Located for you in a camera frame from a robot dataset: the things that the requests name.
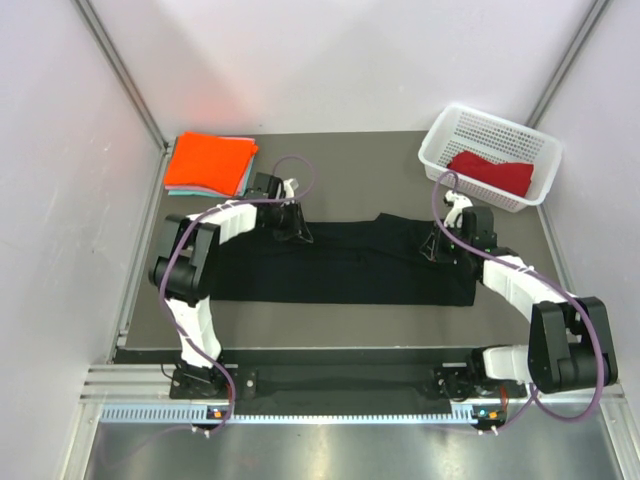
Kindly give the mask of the black t shirt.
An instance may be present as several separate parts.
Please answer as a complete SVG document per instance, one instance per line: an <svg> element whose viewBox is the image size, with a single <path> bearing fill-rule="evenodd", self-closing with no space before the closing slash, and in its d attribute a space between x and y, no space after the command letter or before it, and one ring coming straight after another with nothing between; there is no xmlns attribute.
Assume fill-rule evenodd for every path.
<svg viewBox="0 0 640 480"><path fill-rule="evenodd" d="M463 266L420 251L431 221L311 222L311 243L255 229L223 244L211 297L219 301L469 307L476 281Z"/></svg>

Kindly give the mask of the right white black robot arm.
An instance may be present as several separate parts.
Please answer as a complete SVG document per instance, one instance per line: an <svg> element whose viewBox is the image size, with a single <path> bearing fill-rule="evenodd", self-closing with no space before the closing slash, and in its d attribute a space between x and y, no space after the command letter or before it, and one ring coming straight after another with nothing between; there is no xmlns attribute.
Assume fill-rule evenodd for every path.
<svg viewBox="0 0 640 480"><path fill-rule="evenodd" d="M422 254L469 275L529 322L527 344L472 352L469 388L487 396L503 381L514 381L552 394L616 383L617 359L604 303L555 289L513 250L499 246L490 208L453 190L445 193L444 202L449 211L436 222Z"/></svg>

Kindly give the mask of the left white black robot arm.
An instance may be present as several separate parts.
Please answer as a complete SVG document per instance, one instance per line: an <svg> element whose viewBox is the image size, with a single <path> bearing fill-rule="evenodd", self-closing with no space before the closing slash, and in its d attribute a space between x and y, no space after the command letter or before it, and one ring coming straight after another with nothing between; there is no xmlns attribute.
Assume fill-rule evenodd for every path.
<svg viewBox="0 0 640 480"><path fill-rule="evenodd" d="M259 173L239 197L201 213L165 218L149 281L181 342L171 398L213 399L233 392L219 363L222 346L210 305L219 249L256 228L272 231L279 241L312 243L297 189L294 178Z"/></svg>

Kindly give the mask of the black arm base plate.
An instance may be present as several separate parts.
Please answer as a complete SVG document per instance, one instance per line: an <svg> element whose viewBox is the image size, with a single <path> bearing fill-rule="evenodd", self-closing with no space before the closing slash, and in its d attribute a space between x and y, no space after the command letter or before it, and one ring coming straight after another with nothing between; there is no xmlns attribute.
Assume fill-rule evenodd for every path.
<svg viewBox="0 0 640 480"><path fill-rule="evenodd" d="M458 347L226 349L206 382L178 363L174 400L234 399L239 415L347 416L448 413L454 401L522 399L514 381L473 375Z"/></svg>

